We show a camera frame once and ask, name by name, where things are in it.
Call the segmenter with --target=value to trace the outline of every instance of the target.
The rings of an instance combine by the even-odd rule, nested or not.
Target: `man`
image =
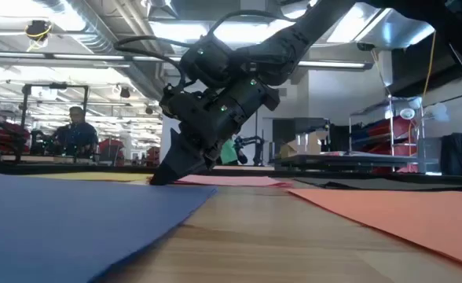
[[[78,106],[69,109],[71,123],[59,127],[53,134],[55,144],[63,146],[63,153],[90,156],[98,144],[97,131],[84,120],[84,111]]]

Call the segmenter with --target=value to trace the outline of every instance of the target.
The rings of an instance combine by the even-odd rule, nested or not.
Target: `lamp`
[[[130,98],[130,90],[127,87],[121,87],[119,96],[122,98]]]

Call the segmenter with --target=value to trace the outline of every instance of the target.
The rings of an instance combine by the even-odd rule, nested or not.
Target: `fluorescent light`
[[[86,110],[89,111],[89,112],[92,112],[92,113],[94,113],[94,114],[97,114],[97,115],[99,115],[99,116],[105,116],[104,113],[100,113],[99,111],[95,111],[95,110],[90,109],[90,108],[87,108]]]
[[[281,6],[281,12],[286,16],[287,18],[291,19],[297,19],[304,15],[304,13],[307,11],[307,6],[310,5],[311,7],[315,6],[317,4],[318,0],[304,0],[300,2],[293,2],[287,5],[282,5]]]
[[[267,24],[224,23],[214,34],[227,43],[259,43],[269,37]]]
[[[47,17],[48,11],[32,0],[0,0],[0,16]]]
[[[44,58],[44,54],[42,53],[0,52],[0,57]]]
[[[169,57],[171,60],[175,62],[179,62],[181,60],[180,57]],[[154,57],[147,57],[147,56],[133,56],[133,61],[146,61],[146,62],[162,62],[163,60],[154,58]]]
[[[105,84],[105,83],[130,83],[130,79],[121,75],[113,68],[95,69],[95,68],[60,68],[53,70],[65,77],[65,80],[75,82],[86,82],[86,84]]]
[[[304,15],[304,13],[306,13],[306,10],[305,10],[305,9],[299,9],[299,10],[297,10],[297,11],[287,13],[287,14],[285,14],[284,16],[286,16],[286,17],[289,18],[289,19],[297,19],[297,18],[299,18],[300,16]]]
[[[153,21],[149,23],[156,36],[182,42],[196,41],[208,33],[202,24],[165,24]]]
[[[57,59],[59,58],[59,59],[94,60],[94,61],[97,61],[97,60],[122,61],[124,60],[123,56],[118,56],[118,55],[54,54],[54,57]]]
[[[355,37],[355,41],[361,41],[380,21],[386,17],[393,9],[386,8],[385,10],[381,11],[381,13],[367,26],[360,34]]]
[[[274,20],[268,25],[268,30],[266,34],[263,36],[265,39],[269,38],[271,35],[274,35],[277,33],[279,30],[282,30],[284,28],[288,28],[295,24],[294,22],[288,21],[288,20]]]
[[[365,7],[355,5],[338,23],[337,27],[327,39],[327,42],[351,42],[365,28],[365,25],[379,11],[372,9],[371,15],[366,15]]]
[[[54,114],[31,114],[34,118],[39,119],[69,119],[68,115],[54,115]],[[117,117],[117,116],[87,116],[86,120],[91,122],[111,122],[111,123],[121,123],[121,122],[128,122],[128,121],[144,121],[144,122],[153,122],[158,123],[160,121],[157,117],[136,117],[136,116],[128,116],[128,117]]]
[[[21,99],[0,99],[1,103],[23,103]],[[82,101],[27,101],[28,104],[40,104],[40,105],[82,105]],[[88,102],[87,105],[96,105],[96,106],[128,106],[131,107],[132,104],[126,102]]]
[[[324,62],[324,61],[300,61],[299,67],[326,67],[326,68],[363,68],[363,63],[350,62]]]
[[[411,41],[409,42],[409,45],[415,45],[418,42],[424,40],[427,36],[434,33],[435,29],[429,24],[426,25],[426,27],[424,27],[420,32],[418,32],[412,37]]]

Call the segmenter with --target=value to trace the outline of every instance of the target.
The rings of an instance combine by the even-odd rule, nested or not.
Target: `desk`
[[[462,283],[462,265],[282,189],[220,187],[170,237],[101,282]]]

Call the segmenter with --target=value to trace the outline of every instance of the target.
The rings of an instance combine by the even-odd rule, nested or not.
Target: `wooden table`
[[[462,283],[462,265],[282,189],[221,187],[101,282]]]

